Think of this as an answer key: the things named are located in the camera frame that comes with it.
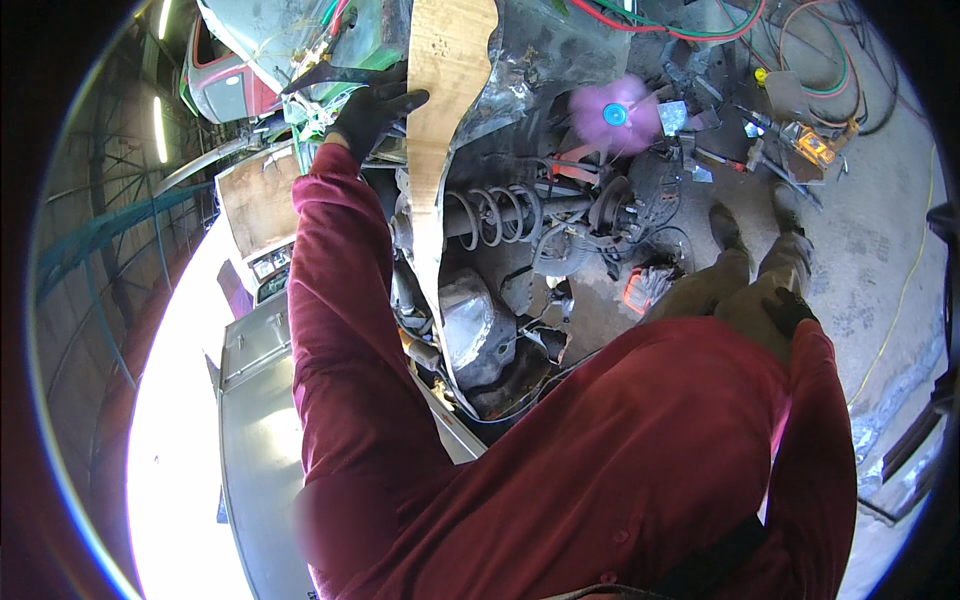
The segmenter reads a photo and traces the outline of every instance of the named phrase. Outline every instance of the shock absorber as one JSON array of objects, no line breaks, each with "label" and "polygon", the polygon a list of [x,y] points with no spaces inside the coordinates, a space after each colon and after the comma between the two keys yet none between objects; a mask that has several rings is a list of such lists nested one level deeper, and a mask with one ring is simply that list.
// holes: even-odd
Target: shock absorber
[{"label": "shock absorber", "polygon": [[444,234],[446,237],[469,235],[469,243],[461,238],[467,250],[475,249],[481,240],[492,247],[501,243],[530,242],[540,234],[543,202],[535,191],[522,183],[486,189],[473,187],[466,192],[449,191],[445,197],[457,200],[463,212],[456,209],[445,211],[449,217],[444,218]]},{"label": "shock absorber", "polygon": [[[579,195],[545,200],[522,183],[448,191],[444,200],[444,236],[462,236],[460,241],[467,250],[475,250],[480,240],[487,246],[536,242],[543,232],[544,217],[589,210],[594,203],[594,199]],[[393,216],[390,230],[394,246],[413,248],[413,226],[407,212]]]}]

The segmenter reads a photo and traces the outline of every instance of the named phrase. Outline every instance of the khaki pants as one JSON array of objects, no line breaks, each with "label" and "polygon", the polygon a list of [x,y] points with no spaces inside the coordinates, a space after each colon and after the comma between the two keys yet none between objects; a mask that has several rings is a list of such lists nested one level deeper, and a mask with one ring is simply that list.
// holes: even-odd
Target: khaki pants
[{"label": "khaki pants", "polygon": [[720,252],[712,267],[673,284],[643,318],[642,323],[672,317],[713,315],[742,335],[774,353],[790,366],[790,341],[777,331],[760,301],[773,299],[778,287],[802,296],[810,279],[813,245],[790,231],[774,242],[750,283],[750,257],[740,250]]}]

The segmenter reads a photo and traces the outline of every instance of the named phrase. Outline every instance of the work glove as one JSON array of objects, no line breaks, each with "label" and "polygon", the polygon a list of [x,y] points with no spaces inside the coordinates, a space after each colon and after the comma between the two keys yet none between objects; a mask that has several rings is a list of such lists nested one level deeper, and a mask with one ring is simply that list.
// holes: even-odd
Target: work glove
[{"label": "work glove", "polygon": [[769,298],[760,301],[763,310],[767,311],[770,319],[774,322],[777,330],[782,333],[786,339],[792,340],[794,332],[797,331],[797,325],[804,319],[813,319],[820,322],[813,316],[810,307],[806,305],[804,299],[797,296],[785,287],[779,287],[774,291],[782,302],[777,304]]},{"label": "work glove", "polygon": [[425,89],[404,93],[406,89],[406,82],[357,89],[327,133],[339,133],[347,141],[350,154],[362,164],[397,120],[422,107],[430,98]]}]

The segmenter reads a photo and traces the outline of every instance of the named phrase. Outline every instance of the yellow cord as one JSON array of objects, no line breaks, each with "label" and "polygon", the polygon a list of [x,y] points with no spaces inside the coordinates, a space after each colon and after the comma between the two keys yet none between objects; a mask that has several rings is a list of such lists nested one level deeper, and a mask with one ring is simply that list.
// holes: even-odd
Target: yellow cord
[{"label": "yellow cord", "polygon": [[[933,148],[930,149],[930,189],[926,193],[926,210],[924,215],[930,210],[930,203],[933,202],[933,173],[934,173],[934,158],[937,155],[937,145],[934,144]],[[887,330],[887,337],[883,338],[883,344],[880,346],[880,352],[876,354],[874,362],[870,364],[870,368],[867,370],[867,374],[863,376],[863,383],[860,384],[860,389],[856,391],[856,394],[853,395],[853,399],[850,402],[847,402],[847,407],[850,408],[856,399],[860,396],[860,393],[863,392],[864,386],[867,385],[867,379],[870,378],[870,373],[874,372],[874,367],[876,362],[880,360],[880,356],[883,355],[883,351],[887,349],[887,342],[890,341],[890,335],[894,332],[894,326],[897,324],[897,319],[900,318],[900,309],[903,308],[903,297],[906,296],[906,286],[910,283],[910,277],[913,276],[913,272],[917,270],[917,265],[920,264],[920,258],[924,255],[924,246],[926,246],[926,222],[924,221],[924,237],[920,241],[920,251],[917,252],[917,260],[913,261],[913,267],[910,268],[910,273],[906,276],[906,281],[903,282],[903,289],[900,290],[900,302],[897,303],[897,312],[894,313],[894,320],[890,323],[890,328]]]}]

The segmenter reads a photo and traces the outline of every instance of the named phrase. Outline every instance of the wooden board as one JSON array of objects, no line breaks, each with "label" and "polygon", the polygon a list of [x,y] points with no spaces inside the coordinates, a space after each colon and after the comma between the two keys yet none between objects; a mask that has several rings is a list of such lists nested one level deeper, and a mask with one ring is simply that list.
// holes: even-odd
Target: wooden board
[{"label": "wooden board", "polygon": [[215,178],[221,208],[245,261],[297,234],[291,190],[299,176],[291,142],[253,155]]},{"label": "wooden board", "polygon": [[437,196],[450,140],[490,76],[487,45],[497,20],[493,0],[414,2],[407,88],[429,91],[430,100],[407,118],[413,267],[437,323],[443,322],[437,282],[444,247]]}]

